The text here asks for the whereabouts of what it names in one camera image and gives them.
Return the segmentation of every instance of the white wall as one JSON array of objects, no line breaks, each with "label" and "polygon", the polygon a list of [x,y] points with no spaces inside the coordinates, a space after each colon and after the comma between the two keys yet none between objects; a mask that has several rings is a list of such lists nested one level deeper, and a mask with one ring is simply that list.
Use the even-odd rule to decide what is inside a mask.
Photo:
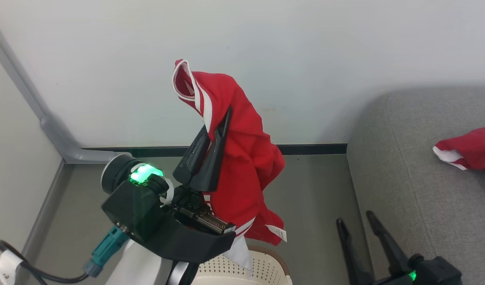
[{"label": "white wall", "polygon": [[7,0],[0,31],[82,146],[190,144],[179,58],[235,77],[277,144],[346,142],[387,90],[485,83],[485,0]]},{"label": "white wall", "polygon": [[60,162],[0,65],[0,239],[22,250]]}]

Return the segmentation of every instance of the gray floor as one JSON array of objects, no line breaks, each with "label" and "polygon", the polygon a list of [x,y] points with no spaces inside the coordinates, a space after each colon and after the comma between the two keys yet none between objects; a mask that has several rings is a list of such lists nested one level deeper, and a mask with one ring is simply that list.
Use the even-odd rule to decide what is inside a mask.
[{"label": "gray floor", "polygon": [[[179,158],[148,158],[146,162],[171,173]],[[288,156],[286,168],[264,191],[266,205],[285,223],[288,243],[275,248],[286,261],[296,285],[347,285],[335,221],[342,217],[354,238],[363,265],[369,252],[345,155]],[[44,239],[36,267],[64,277],[78,276],[92,249],[112,224],[101,210],[107,198],[100,188],[102,165],[70,166],[69,182]],[[264,242],[249,244],[273,248]],[[96,279],[83,285],[101,285],[117,264],[112,258]]]}]

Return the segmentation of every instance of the white label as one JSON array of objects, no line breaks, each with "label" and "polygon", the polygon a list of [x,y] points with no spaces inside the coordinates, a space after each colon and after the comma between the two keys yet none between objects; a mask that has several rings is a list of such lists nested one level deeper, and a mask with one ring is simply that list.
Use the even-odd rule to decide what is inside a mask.
[{"label": "white label", "polygon": [[0,256],[0,281],[3,285],[15,284],[15,270],[22,262],[15,254],[8,249]]},{"label": "white label", "polygon": [[282,230],[278,227],[274,227],[274,226],[269,226],[269,225],[265,225],[267,228],[269,228],[269,231],[272,231],[272,233],[274,233],[275,235],[279,236],[282,240],[284,240],[285,242],[286,241],[286,231],[285,230]]}]

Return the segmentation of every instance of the baseboard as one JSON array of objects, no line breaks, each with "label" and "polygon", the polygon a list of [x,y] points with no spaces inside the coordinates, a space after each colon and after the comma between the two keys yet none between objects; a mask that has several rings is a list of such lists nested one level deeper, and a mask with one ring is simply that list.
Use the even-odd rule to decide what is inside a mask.
[{"label": "baseboard", "polygon": [[[47,235],[50,224],[59,206],[61,197],[65,190],[65,186],[70,180],[72,174],[73,165],[65,164],[65,160],[61,160],[56,175],[52,180],[49,192],[45,197],[44,203],[36,217],[34,225],[29,233],[27,241],[22,249],[22,255],[31,264],[35,264],[42,249],[44,238]],[[22,270],[21,267],[17,268],[16,274],[16,284],[22,285],[26,284],[30,277],[29,271]]]},{"label": "baseboard", "polygon": [[[278,144],[283,155],[346,154],[347,144]],[[134,157],[181,157],[187,146],[148,146],[132,148],[86,148],[87,150],[128,152]]]}]

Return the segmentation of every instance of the black baseboard trim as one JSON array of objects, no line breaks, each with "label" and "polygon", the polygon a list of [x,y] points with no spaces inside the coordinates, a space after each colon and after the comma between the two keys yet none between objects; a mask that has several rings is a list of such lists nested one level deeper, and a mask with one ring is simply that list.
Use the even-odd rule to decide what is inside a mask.
[{"label": "black baseboard trim", "polygon": [[[346,154],[347,144],[278,144],[283,155]],[[134,157],[181,157],[187,146],[147,146],[132,148],[86,148],[86,150],[128,152]]]}]

